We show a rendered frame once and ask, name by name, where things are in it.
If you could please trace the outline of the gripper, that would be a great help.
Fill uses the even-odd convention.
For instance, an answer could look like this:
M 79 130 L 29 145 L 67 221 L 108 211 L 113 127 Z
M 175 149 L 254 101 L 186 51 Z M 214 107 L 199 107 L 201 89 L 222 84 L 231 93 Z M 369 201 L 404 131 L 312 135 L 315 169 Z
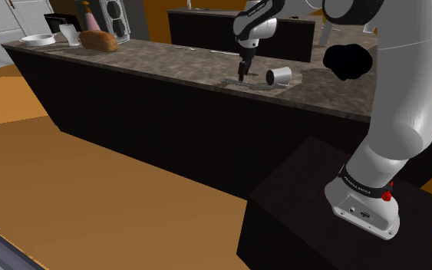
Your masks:
M 239 56 L 241 57 L 242 61 L 239 63 L 239 68 L 238 68 L 239 81 L 243 81 L 245 74 L 249 73 L 252 59 L 254 58 L 255 54 L 256 54 L 255 48 L 244 48 L 244 47 L 240 48 Z

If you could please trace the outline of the silver metal mug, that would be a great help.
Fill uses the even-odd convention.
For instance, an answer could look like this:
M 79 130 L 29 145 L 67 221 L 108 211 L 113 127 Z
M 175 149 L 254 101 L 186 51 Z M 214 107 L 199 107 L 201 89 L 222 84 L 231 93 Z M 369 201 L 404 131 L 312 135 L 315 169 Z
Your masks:
M 267 70 L 265 79 L 268 85 L 289 85 L 292 79 L 292 70 L 290 67 L 280 67 Z

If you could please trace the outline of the black box appliance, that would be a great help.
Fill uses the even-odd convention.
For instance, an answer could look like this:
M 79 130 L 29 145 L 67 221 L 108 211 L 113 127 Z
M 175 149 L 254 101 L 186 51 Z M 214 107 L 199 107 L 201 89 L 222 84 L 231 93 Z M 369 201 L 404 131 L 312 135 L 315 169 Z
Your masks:
M 66 15 L 59 13 L 44 14 L 45 20 L 48 23 L 52 33 L 60 32 L 60 25 L 72 24 L 76 31 L 82 32 L 81 26 L 76 15 Z

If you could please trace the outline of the black lumpy object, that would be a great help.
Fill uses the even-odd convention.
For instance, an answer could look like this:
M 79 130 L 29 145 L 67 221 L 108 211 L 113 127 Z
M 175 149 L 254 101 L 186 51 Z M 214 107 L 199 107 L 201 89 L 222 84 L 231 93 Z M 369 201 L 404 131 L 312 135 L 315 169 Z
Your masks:
M 373 57 L 359 44 L 337 44 L 326 50 L 322 63 L 341 81 L 355 80 L 370 71 Z

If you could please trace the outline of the pink bottle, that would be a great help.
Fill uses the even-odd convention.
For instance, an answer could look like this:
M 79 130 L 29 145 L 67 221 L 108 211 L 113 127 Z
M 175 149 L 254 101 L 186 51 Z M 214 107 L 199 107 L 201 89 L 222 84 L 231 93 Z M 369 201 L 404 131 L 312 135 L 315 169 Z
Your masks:
M 84 15 L 88 31 L 100 31 L 99 24 L 97 23 L 91 9 L 89 8 L 89 2 L 82 0 L 80 4 L 84 6 Z

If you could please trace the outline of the white shallow bowl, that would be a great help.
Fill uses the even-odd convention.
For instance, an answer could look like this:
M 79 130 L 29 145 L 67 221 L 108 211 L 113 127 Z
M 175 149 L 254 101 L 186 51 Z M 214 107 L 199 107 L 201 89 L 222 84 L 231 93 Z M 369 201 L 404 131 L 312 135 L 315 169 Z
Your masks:
M 41 47 L 41 46 L 54 44 L 56 42 L 53 34 L 40 34 L 40 35 L 26 36 L 23 37 L 21 41 L 30 47 Z

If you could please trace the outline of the dark kitchen island counter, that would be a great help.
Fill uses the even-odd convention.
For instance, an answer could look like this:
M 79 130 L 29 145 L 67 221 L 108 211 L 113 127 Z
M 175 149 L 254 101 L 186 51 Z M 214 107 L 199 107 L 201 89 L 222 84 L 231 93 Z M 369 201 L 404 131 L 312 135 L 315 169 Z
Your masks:
M 352 153 L 369 116 L 319 87 L 232 89 L 219 55 L 132 40 L 113 53 L 64 41 L 4 44 L 60 131 L 246 198 L 309 137 Z

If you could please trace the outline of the white drinking glass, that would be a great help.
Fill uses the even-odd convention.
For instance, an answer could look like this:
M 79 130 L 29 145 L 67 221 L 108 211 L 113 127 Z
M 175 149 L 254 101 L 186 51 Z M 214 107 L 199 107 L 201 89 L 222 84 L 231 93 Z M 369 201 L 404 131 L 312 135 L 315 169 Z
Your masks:
M 80 44 L 77 39 L 77 31 L 72 24 L 61 24 L 59 26 L 61 33 L 68 40 L 68 44 L 71 47 L 78 46 Z

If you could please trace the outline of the white door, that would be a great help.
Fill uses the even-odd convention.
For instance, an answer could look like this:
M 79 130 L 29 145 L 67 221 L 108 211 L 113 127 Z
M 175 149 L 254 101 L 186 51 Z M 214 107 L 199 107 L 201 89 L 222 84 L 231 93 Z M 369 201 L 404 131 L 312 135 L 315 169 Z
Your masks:
M 45 15 L 52 13 L 49 0 L 0 0 L 0 36 L 50 34 Z

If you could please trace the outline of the dark low cabinet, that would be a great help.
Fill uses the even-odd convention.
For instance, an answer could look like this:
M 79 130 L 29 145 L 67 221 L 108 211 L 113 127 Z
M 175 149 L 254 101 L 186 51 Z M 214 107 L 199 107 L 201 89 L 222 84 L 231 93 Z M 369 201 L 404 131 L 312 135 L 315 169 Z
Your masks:
M 233 10 L 175 8 L 167 12 L 173 44 L 238 53 L 240 46 L 232 32 Z M 280 18 L 275 34 L 262 39 L 258 56 L 290 61 L 310 62 L 315 23 L 300 19 Z

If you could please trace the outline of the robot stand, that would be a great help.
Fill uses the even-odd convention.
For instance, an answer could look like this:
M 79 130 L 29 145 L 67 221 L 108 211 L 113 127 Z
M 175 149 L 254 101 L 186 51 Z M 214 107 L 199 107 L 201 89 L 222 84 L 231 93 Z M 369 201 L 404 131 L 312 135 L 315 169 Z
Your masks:
M 401 226 L 383 240 L 325 198 L 348 158 L 309 137 L 250 194 L 237 255 L 251 270 L 432 270 L 432 194 L 396 179 Z

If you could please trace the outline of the brown bread loaf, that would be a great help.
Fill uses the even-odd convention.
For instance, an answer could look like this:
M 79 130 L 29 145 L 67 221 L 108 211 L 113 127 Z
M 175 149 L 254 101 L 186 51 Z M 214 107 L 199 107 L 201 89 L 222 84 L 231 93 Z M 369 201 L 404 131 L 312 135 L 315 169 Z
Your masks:
M 79 34 L 79 39 L 84 48 L 94 51 L 114 52 L 119 48 L 117 39 L 105 31 L 83 31 Z

